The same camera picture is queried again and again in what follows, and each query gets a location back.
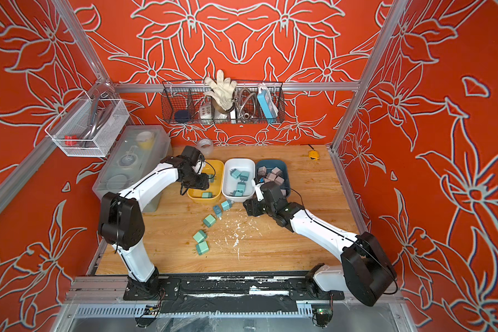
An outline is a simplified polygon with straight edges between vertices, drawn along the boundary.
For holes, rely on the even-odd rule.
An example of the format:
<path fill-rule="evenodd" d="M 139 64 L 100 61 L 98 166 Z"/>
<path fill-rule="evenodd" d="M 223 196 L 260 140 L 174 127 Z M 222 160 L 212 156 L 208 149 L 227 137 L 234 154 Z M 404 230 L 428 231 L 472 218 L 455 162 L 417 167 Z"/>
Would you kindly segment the blue plug top pile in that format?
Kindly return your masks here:
<path fill-rule="evenodd" d="M 235 179 L 240 179 L 241 178 L 241 175 L 242 175 L 242 172 L 239 171 L 238 169 L 232 169 L 230 171 L 230 175 L 232 178 L 235 178 Z"/>

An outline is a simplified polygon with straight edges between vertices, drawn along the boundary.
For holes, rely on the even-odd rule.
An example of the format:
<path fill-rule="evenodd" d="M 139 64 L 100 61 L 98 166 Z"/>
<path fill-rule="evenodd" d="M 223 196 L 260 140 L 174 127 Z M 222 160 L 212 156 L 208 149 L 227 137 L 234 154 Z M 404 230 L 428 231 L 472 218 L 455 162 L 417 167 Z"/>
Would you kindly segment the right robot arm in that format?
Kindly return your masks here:
<path fill-rule="evenodd" d="M 254 197 L 243 202 L 252 217 L 267 215 L 292 233 L 301 235 L 332 254 L 340 267 L 321 264 L 308 280 L 324 292 L 348 291 L 372 307 L 383 295 L 398 292 L 397 273 L 379 241 L 370 232 L 356 234 L 315 216 L 302 203 L 289 201 L 278 185 L 259 184 Z"/>

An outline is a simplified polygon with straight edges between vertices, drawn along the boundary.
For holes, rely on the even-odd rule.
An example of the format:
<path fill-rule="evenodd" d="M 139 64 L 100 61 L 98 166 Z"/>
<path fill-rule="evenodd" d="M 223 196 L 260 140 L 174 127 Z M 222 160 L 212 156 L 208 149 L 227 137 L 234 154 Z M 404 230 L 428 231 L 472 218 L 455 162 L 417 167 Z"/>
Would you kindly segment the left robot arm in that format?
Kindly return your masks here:
<path fill-rule="evenodd" d="M 186 146 L 180 155 L 162 159 L 134 185 L 117 193 L 108 192 L 102 197 L 98 233 L 120 256 L 133 286 L 153 293 L 159 283 L 159 271 L 148 257 L 143 243 L 144 208 L 173 183 L 181 185 L 182 195 L 188 189 L 208 189 L 208 176 L 202 173 L 205 163 L 200 150 Z"/>

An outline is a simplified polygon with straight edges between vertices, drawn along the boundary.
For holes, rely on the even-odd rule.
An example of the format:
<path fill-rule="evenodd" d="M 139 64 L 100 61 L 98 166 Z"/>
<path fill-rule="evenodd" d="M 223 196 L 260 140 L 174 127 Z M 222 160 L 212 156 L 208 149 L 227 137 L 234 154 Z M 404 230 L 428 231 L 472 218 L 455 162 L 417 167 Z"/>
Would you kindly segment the pink plug pile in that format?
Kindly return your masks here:
<path fill-rule="evenodd" d="M 257 175 L 259 177 L 265 177 L 268 174 L 268 169 L 266 166 L 261 166 L 257 170 Z"/>

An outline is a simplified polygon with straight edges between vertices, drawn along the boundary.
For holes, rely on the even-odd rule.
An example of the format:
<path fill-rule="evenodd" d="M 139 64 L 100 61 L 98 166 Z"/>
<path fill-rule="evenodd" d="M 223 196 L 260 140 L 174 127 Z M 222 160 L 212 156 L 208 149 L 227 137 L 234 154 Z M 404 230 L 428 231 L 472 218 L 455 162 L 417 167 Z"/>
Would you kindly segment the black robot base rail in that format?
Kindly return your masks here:
<path fill-rule="evenodd" d="M 298 304 L 328 305 L 344 300 L 324 292 L 306 271 L 184 273 L 160 275 L 151 293 L 129 281 L 125 302 L 160 303 L 161 313 L 296 313 Z"/>

